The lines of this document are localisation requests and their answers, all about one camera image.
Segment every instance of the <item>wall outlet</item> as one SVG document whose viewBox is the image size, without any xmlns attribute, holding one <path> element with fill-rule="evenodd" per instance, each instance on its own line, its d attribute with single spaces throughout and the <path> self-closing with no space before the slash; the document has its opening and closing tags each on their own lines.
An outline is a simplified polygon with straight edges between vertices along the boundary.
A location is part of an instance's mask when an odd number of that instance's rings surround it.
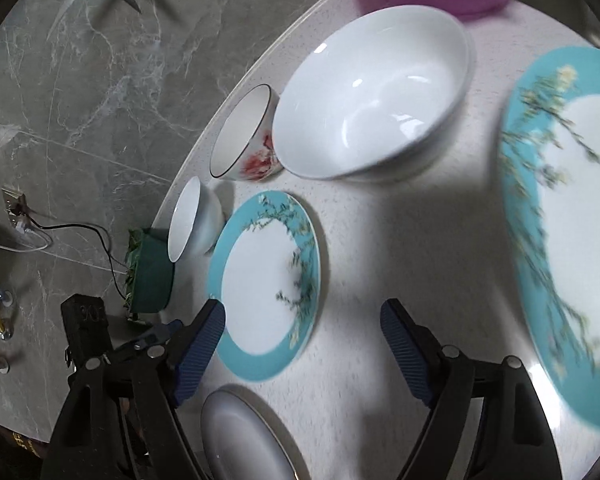
<svg viewBox="0 0 600 480">
<path fill-rule="evenodd" d="M 21 191 L 9 189 L 8 187 L 2 188 L 2 198 L 4 200 L 4 207 L 7 210 L 7 215 L 9 216 L 9 222 L 16 228 L 18 220 L 22 218 L 26 219 L 26 217 L 24 215 L 16 215 L 13 211 L 18 208 L 18 206 L 21 211 L 27 211 L 27 199 Z"/>
</svg>

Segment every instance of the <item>small white bowl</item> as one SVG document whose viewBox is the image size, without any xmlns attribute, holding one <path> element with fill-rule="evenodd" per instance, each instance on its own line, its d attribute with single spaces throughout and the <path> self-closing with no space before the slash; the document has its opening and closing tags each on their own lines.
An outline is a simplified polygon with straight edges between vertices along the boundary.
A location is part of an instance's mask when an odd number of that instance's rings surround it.
<svg viewBox="0 0 600 480">
<path fill-rule="evenodd" d="M 414 150 L 464 97 L 474 46 L 439 9 L 401 6 L 348 23 L 293 74 L 273 121 L 282 165 L 303 178 L 360 174 Z"/>
<path fill-rule="evenodd" d="M 187 253 L 204 254 L 216 243 L 224 215 L 218 196 L 193 177 L 187 182 L 171 216 L 167 252 L 176 262 L 187 248 Z"/>
<path fill-rule="evenodd" d="M 282 169 L 271 134 L 277 104 L 278 95 L 266 84 L 240 100 L 216 139 L 209 163 L 212 177 L 255 182 Z"/>
</svg>

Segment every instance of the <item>green container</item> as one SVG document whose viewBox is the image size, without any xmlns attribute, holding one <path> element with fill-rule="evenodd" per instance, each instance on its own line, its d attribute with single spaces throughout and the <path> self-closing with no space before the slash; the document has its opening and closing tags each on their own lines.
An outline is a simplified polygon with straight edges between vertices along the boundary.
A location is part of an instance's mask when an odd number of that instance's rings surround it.
<svg viewBox="0 0 600 480">
<path fill-rule="evenodd" d="M 152 236 L 149 229 L 130 230 L 126 264 L 129 314 L 155 314 L 164 309 L 171 297 L 174 271 L 167 243 Z"/>
</svg>

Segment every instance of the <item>gray plate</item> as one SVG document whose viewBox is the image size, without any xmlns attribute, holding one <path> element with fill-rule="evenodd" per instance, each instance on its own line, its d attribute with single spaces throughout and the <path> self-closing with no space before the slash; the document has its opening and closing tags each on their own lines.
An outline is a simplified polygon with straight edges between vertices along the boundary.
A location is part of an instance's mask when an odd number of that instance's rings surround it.
<svg viewBox="0 0 600 480">
<path fill-rule="evenodd" d="M 235 394 L 216 390 L 209 395 L 200 426 L 214 480 L 298 480 L 269 425 Z"/>
</svg>

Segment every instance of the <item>gray marble floor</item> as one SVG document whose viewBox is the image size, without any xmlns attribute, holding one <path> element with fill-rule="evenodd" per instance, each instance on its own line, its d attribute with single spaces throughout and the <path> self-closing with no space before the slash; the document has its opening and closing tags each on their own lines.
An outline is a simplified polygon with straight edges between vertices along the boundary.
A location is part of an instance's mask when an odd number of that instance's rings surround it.
<svg viewBox="0 0 600 480">
<path fill-rule="evenodd" d="M 227 94 L 317 0 L 137 0 L 142 14 L 77 0 L 49 34 L 61 1 L 20 0 L 0 28 L 0 188 L 26 193 L 41 221 L 103 225 L 121 258 Z M 66 394 L 59 304 L 74 292 L 121 303 L 94 235 L 54 240 L 0 252 L 0 285 L 18 297 L 0 422 L 42 439 Z M 0 241 L 14 241 L 1 195 Z"/>
</svg>

